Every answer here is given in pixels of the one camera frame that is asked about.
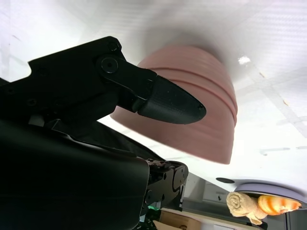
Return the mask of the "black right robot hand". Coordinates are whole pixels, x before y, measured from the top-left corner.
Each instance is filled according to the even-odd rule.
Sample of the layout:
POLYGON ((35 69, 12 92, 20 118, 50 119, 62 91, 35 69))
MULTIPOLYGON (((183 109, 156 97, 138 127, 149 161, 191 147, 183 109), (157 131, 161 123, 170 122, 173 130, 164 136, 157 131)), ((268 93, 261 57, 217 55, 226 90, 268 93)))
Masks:
POLYGON ((117 107, 176 125, 205 106, 129 63, 111 36, 30 61, 0 81, 0 227, 131 230, 180 200, 188 168, 101 124, 117 107))

